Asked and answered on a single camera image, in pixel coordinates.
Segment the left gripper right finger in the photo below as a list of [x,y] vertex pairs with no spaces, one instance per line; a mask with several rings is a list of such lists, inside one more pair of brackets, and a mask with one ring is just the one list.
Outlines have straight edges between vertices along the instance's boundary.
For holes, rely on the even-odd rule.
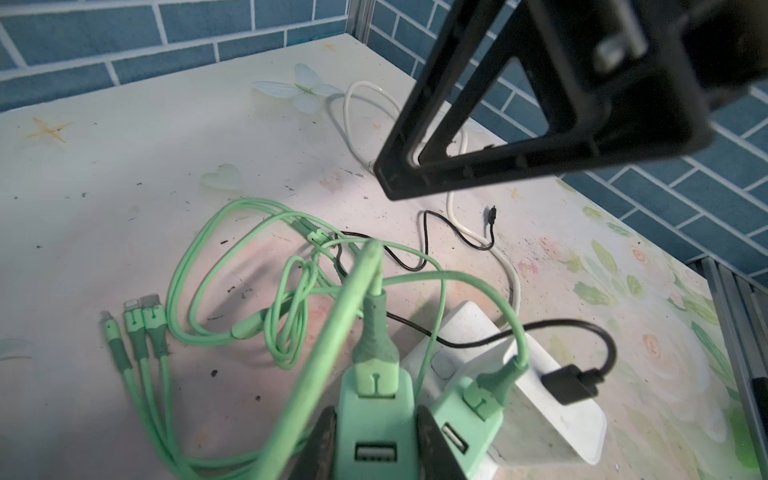
[[416,431],[423,479],[467,479],[432,413],[424,405],[416,409]]

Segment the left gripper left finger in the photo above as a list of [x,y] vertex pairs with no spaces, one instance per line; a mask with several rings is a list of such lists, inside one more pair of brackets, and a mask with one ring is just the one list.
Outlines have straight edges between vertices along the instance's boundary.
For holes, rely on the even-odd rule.
[[337,413],[333,406],[324,408],[298,461],[290,480],[329,480],[333,478],[336,450]]

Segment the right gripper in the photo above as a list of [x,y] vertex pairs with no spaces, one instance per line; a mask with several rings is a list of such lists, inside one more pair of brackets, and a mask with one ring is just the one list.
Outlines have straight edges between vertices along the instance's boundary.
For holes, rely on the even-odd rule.
[[763,1],[525,1],[523,58],[548,129],[530,162],[685,155],[767,76]]

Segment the green charger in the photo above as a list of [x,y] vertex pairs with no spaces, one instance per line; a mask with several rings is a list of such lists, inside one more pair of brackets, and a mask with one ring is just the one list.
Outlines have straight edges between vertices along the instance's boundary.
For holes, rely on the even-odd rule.
[[334,479],[418,479],[416,409],[411,375],[399,370],[391,398],[361,397],[344,373],[337,410]]
[[462,472],[471,479],[480,468],[503,421],[495,396],[469,377],[460,377],[429,407]]

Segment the white power strip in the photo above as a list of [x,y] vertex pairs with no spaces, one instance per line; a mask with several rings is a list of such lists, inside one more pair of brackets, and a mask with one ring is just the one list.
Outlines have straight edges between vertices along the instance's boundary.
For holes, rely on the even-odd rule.
[[[474,344],[486,340],[501,330],[472,301],[464,301],[452,309],[441,322],[438,337],[451,344]],[[427,364],[427,373],[416,397],[417,405],[431,406],[445,391],[452,380],[461,376],[475,378],[480,368],[465,367],[476,357],[501,346],[502,355],[512,343],[510,337],[492,340],[490,343],[469,348],[450,347],[439,341]]]

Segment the white charger adapter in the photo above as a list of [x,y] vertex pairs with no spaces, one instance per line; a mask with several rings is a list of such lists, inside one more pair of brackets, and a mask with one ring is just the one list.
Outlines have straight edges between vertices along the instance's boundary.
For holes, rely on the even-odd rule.
[[563,405],[541,378],[561,365],[531,336],[529,366],[517,380],[488,454],[501,467],[599,463],[608,422],[593,399]]

